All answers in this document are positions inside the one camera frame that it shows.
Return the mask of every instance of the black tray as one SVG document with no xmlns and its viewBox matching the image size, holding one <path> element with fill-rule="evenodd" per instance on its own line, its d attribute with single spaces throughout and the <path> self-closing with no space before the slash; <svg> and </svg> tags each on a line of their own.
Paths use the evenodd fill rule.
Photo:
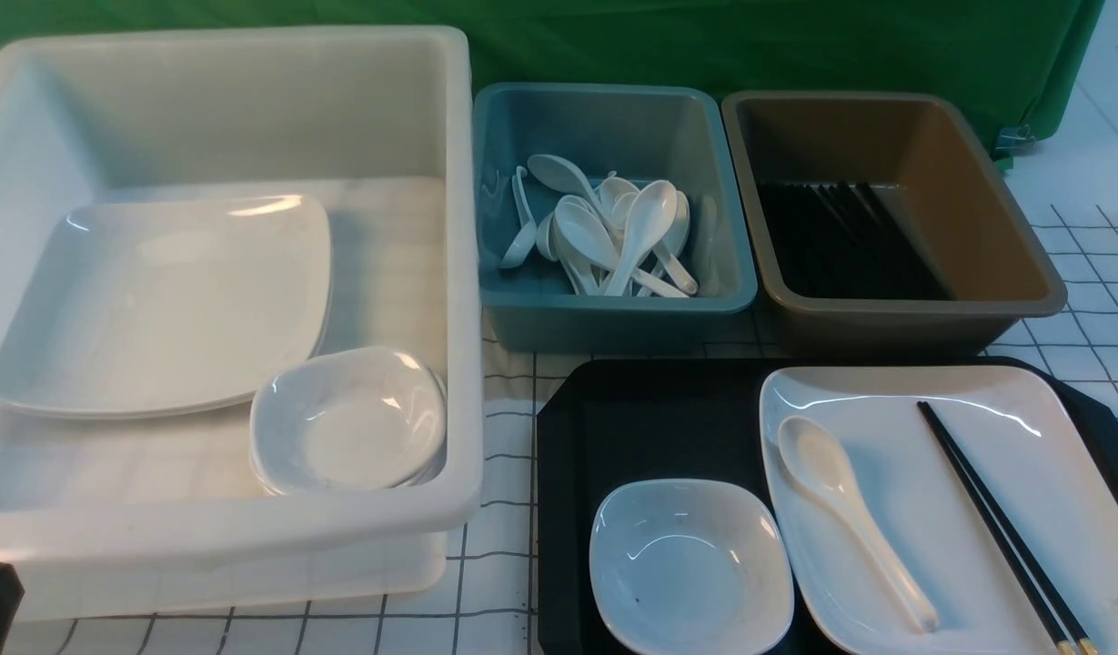
<svg viewBox="0 0 1118 655">
<path fill-rule="evenodd" d="M 837 362 L 600 360 L 571 373 L 538 419 L 539 643 L 547 655 L 629 653 L 603 625 L 588 576 L 591 516 L 606 494 L 651 477 L 708 477 L 749 490 L 771 510 L 759 387 L 776 369 L 830 364 Z M 1004 364 L 1040 376 L 1064 402 L 1118 505 L 1118 424 L 1107 407 L 1015 359 L 904 364 Z M 770 652 L 842 653 L 795 592 L 793 626 Z"/>
</svg>

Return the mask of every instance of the green backdrop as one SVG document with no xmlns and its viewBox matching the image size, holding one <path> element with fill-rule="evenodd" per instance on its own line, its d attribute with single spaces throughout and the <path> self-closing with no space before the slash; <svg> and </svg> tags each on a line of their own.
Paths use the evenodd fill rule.
<svg viewBox="0 0 1118 655">
<path fill-rule="evenodd" d="M 1103 0 L 0 0 L 22 37 L 312 23 L 445 23 L 474 87 L 501 80 L 920 91 L 993 145 L 1051 135 Z"/>
</svg>

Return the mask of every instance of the stacked plates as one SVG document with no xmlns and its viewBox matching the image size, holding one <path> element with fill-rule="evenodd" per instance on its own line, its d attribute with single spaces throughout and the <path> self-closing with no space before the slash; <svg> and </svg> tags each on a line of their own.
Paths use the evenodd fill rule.
<svg viewBox="0 0 1118 655">
<path fill-rule="evenodd" d="M 91 205 L 58 222 L 0 349 L 0 402 L 150 418 L 246 401 L 309 359 L 329 216 L 305 196 Z"/>
</svg>

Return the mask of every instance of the black chopsticks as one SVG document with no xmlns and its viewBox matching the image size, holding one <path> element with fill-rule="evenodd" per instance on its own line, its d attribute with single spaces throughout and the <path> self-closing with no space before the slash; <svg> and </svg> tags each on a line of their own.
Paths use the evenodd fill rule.
<svg viewBox="0 0 1118 655">
<path fill-rule="evenodd" d="M 950 461 L 950 467 L 955 469 L 959 482 L 963 482 L 963 487 L 967 490 L 970 502 L 974 503 L 975 510 L 979 512 L 984 524 L 991 531 L 999 552 L 1003 552 L 1003 558 L 1007 560 L 1008 567 L 1012 567 L 1023 592 L 1027 595 L 1027 600 L 1032 601 L 1032 607 L 1048 629 L 1049 637 L 1057 644 L 1059 654 L 1097 655 L 1098 651 L 1091 638 L 1088 637 L 1088 633 L 1083 630 L 1083 626 L 1069 609 L 1064 598 L 1057 591 L 1057 586 L 1052 585 L 1035 556 L 1032 556 L 1032 551 L 1027 550 L 1027 544 L 1023 543 L 1020 532 L 1015 530 L 1015 525 L 1012 525 L 1007 514 L 1004 514 L 1003 510 L 999 509 L 995 497 L 987 490 L 987 485 L 959 450 L 959 445 L 955 443 L 942 420 L 938 418 L 929 402 L 919 401 L 919 411 L 923 415 L 926 424 L 930 427 L 935 439 L 938 440 L 942 453 Z"/>
<path fill-rule="evenodd" d="M 758 183 L 784 283 L 815 298 L 950 300 L 868 183 Z"/>
</svg>

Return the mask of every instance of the rectangular white plate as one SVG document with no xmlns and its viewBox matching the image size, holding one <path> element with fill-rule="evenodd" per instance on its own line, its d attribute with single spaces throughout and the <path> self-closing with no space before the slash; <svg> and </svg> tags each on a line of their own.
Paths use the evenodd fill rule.
<svg viewBox="0 0 1118 655">
<path fill-rule="evenodd" d="M 761 389 L 761 447 L 788 559 L 817 626 L 842 649 L 1054 653 L 1027 597 L 917 410 L 942 418 L 1067 604 L 1118 653 L 1118 509 L 1055 393 L 1006 366 L 781 369 Z M 845 445 L 866 505 L 938 609 L 908 627 L 851 532 L 780 463 L 780 420 L 817 420 Z"/>
<path fill-rule="evenodd" d="M 0 401 L 110 418 L 225 407 L 306 360 L 329 216 L 305 196 L 96 203 L 53 228 L 0 351 Z"/>
</svg>

